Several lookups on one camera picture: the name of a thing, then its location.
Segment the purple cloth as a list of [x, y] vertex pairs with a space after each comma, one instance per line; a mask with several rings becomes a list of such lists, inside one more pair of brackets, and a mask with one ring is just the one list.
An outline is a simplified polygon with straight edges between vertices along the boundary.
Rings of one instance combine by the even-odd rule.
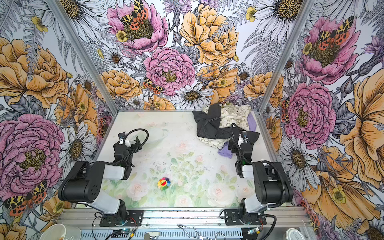
[[[257, 128], [257, 123], [252, 113], [249, 113], [247, 117], [247, 121], [248, 121], [250, 131], [255, 131]], [[218, 151], [218, 154], [222, 157], [231, 159], [233, 157], [233, 153], [231, 150], [228, 149], [228, 146], [229, 146], [229, 142], [226, 142], [224, 146]]]

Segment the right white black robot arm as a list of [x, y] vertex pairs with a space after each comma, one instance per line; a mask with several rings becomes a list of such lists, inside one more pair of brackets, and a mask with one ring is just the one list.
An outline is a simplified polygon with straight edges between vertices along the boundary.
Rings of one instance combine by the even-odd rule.
[[228, 149], [236, 154], [236, 173], [240, 178], [254, 182], [255, 193], [241, 200], [238, 213], [231, 213], [230, 224], [265, 224], [264, 212], [291, 202], [293, 198], [293, 190], [281, 163], [264, 159], [252, 161], [254, 144], [259, 135], [233, 128]]

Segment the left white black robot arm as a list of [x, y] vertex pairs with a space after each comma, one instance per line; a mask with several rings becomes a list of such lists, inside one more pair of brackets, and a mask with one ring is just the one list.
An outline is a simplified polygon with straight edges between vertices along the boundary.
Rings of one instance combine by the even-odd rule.
[[113, 145], [113, 162], [75, 163], [59, 188], [59, 199], [91, 207], [104, 218], [112, 218], [115, 225], [124, 225], [129, 220], [124, 201], [103, 191], [102, 182], [128, 180], [134, 167], [133, 155], [142, 149], [148, 138], [149, 132], [145, 129], [120, 133], [118, 142]]

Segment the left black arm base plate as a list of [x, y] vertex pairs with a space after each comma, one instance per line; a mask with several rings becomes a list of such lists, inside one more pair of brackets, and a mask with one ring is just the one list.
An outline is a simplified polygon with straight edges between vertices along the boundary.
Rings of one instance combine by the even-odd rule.
[[101, 218], [100, 227], [140, 227], [144, 210], [127, 210], [124, 215], [105, 215]]

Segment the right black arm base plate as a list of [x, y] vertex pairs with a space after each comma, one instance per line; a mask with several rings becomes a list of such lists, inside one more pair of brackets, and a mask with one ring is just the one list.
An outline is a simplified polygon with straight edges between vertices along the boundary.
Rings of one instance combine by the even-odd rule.
[[224, 209], [220, 218], [225, 221], [226, 226], [261, 226], [267, 223], [266, 218], [258, 214], [242, 212], [239, 209]]

